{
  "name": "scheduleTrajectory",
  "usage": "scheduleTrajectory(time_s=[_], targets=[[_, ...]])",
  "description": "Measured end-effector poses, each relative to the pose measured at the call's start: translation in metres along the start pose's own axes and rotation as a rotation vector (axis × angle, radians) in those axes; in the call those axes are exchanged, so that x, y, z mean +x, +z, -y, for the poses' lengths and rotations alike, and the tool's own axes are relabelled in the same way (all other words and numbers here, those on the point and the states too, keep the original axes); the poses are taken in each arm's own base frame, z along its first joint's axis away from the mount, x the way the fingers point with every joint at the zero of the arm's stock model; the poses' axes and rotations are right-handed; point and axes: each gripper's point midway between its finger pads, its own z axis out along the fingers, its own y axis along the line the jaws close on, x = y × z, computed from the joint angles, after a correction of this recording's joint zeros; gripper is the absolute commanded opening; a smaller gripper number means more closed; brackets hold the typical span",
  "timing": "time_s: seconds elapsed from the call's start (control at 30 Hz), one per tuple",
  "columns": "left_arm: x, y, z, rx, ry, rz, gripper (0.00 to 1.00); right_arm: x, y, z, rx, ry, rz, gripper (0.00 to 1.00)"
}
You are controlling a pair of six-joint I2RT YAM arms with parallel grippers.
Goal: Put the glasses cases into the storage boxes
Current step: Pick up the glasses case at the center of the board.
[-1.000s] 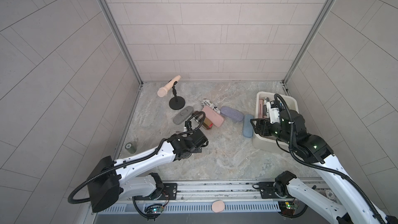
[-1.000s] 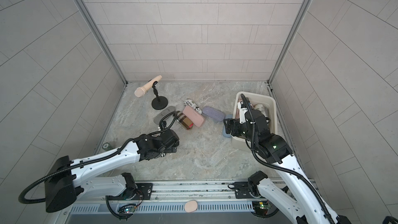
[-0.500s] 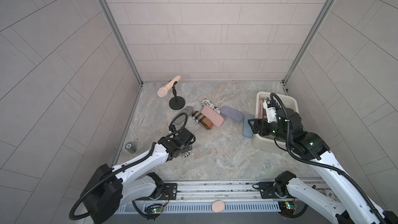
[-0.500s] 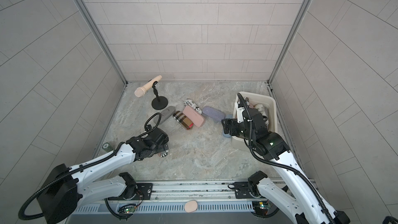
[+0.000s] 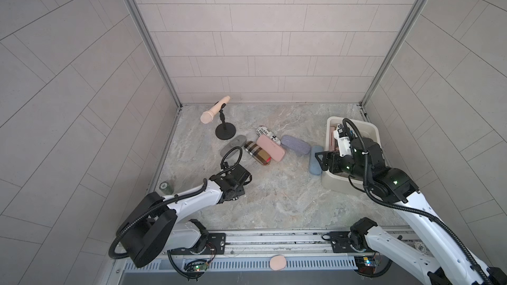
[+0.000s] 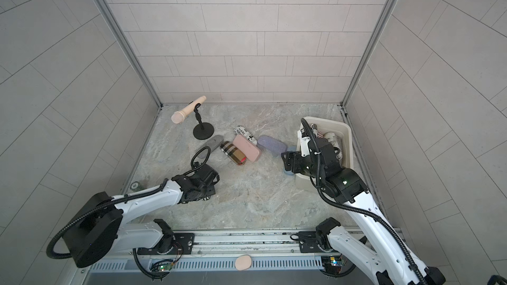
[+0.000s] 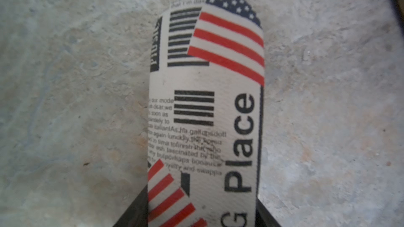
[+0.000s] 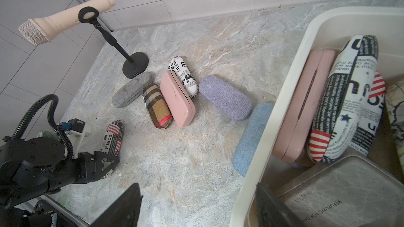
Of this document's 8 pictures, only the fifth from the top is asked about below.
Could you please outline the brown plaid glasses case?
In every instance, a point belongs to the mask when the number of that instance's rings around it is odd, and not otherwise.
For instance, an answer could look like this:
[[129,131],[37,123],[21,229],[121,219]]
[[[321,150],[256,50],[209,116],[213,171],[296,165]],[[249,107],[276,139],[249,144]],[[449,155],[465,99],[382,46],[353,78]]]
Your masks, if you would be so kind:
[[259,145],[257,145],[253,141],[246,141],[244,144],[245,151],[257,162],[259,162],[263,166],[267,166],[271,162],[271,156],[267,151],[262,149]]

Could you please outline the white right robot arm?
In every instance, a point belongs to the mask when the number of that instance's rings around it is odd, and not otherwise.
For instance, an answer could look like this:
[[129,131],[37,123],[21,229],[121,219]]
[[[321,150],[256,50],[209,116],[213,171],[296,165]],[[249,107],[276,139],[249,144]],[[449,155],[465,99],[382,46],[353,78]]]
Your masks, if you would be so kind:
[[323,171],[345,173],[362,180],[361,191],[376,204],[402,216],[432,255],[427,257],[390,236],[369,218],[352,225],[349,245],[353,250],[379,252],[424,284],[506,283],[506,273],[474,255],[433,211],[403,170],[385,164],[380,145],[372,139],[352,139],[345,153],[325,151],[314,156]]

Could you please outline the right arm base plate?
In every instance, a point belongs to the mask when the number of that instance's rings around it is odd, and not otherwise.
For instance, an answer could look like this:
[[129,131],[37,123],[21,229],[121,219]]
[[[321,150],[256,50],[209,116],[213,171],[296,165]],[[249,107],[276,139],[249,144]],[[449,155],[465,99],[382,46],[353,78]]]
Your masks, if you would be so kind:
[[322,238],[330,242],[334,253],[356,253],[349,235],[350,232],[329,232]]

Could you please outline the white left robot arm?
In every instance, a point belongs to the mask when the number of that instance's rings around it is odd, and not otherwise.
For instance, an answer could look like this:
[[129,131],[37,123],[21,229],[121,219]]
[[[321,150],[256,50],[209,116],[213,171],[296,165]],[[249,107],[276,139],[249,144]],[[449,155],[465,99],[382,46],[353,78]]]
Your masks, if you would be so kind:
[[129,258],[141,268],[164,251],[204,250],[208,230],[189,216],[204,208],[239,199],[252,179],[252,174],[237,164],[180,194],[160,196],[154,192],[146,195],[116,231],[108,257]]

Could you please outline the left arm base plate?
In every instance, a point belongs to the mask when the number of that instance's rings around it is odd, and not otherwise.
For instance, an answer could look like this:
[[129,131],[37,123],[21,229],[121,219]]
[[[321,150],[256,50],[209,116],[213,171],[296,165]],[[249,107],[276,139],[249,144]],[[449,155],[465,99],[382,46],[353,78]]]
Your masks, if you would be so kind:
[[223,255],[227,241],[225,233],[208,233],[200,236],[189,248],[172,249],[172,255]]

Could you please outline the cream plastic storage box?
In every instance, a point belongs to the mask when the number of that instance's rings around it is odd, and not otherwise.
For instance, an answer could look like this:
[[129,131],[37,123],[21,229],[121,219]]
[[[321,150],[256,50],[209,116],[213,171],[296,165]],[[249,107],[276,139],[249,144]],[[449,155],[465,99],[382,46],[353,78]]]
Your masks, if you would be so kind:
[[[378,128],[369,122],[360,121],[360,120],[352,120],[352,122],[356,125],[360,134],[364,138],[370,138],[374,142],[381,145],[380,134]],[[328,150],[328,141],[329,141],[329,128],[330,126],[337,127],[338,124],[343,123],[343,117],[332,116],[327,119],[327,127],[326,127],[326,141],[325,141],[325,151]],[[328,169],[326,171],[322,171],[322,186],[326,189],[336,191],[339,193],[344,193],[347,195],[360,196],[362,194],[361,191],[355,189],[349,182],[349,174],[347,173],[347,166],[350,164],[346,164],[345,172],[339,168],[340,164],[336,161],[336,158],[340,158],[340,155],[337,151],[331,151],[331,158],[327,160]]]

